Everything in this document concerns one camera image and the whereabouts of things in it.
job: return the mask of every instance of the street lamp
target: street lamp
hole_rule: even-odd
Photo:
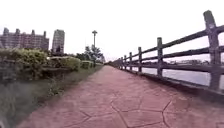
[[[92,33],[94,35],[94,45],[93,45],[94,46],[94,55],[95,55],[95,58],[94,58],[94,67],[96,67],[96,54],[95,54],[95,51],[96,51],[96,46],[95,46],[96,44],[95,43],[96,42],[95,42],[95,38],[96,38],[97,31],[94,30]]]

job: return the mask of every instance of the tall building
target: tall building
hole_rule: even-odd
[[[9,29],[4,28],[3,34],[0,35],[0,48],[27,48],[48,51],[48,47],[49,39],[46,38],[45,31],[43,35],[36,35],[34,30],[31,34],[20,33],[19,29],[16,29],[15,33],[10,33]]]
[[[64,53],[65,32],[63,30],[55,30],[52,44],[53,53]]]

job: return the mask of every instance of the hedge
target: hedge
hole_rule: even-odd
[[[78,71],[81,67],[80,59],[64,56],[64,57],[51,57],[47,61],[48,67],[53,68],[68,68],[70,70]]]
[[[93,67],[93,62],[92,61],[82,61],[82,68],[89,69],[91,67]]]
[[[19,67],[19,74],[23,78],[38,78],[41,76],[43,65],[46,63],[46,54],[39,50],[25,50],[25,49],[0,49],[1,62],[4,61],[15,61],[14,65]]]

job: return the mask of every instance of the wooden fence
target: wooden fence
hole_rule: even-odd
[[[209,88],[212,90],[219,90],[220,78],[224,74],[224,68],[221,67],[221,53],[224,52],[224,46],[219,46],[218,35],[224,32],[223,26],[216,26],[214,17],[211,11],[206,11],[203,13],[206,29],[203,31],[196,32],[194,34],[188,35],[186,37],[171,41],[169,43],[163,44],[162,38],[157,38],[157,46],[142,51],[141,47],[138,47],[138,53],[132,54],[130,52],[129,57],[126,55],[113,62],[113,65],[120,69],[127,70],[127,67],[137,67],[138,72],[142,72],[142,68],[156,68],[157,75],[156,77],[163,78],[163,69],[172,69],[172,70],[185,70],[185,71],[197,71],[197,72],[208,72],[210,73],[210,83]],[[194,40],[200,37],[208,36],[209,47],[187,50],[182,52],[176,52],[171,54],[163,54],[163,49],[181,44],[190,40]],[[142,55],[157,50],[157,56],[142,58]],[[210,65],[174,65],[167,64],[163,61],[164,58],[173,58],[173,57],[183,57],[191,55],[201,55],[201,54],[210,54]],[[157,63],[145,63],[144,61],[155,60]]]

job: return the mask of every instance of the stone paving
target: stone paving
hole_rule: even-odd
[[[18,128],[224,128],[224,107],[105,66]]]

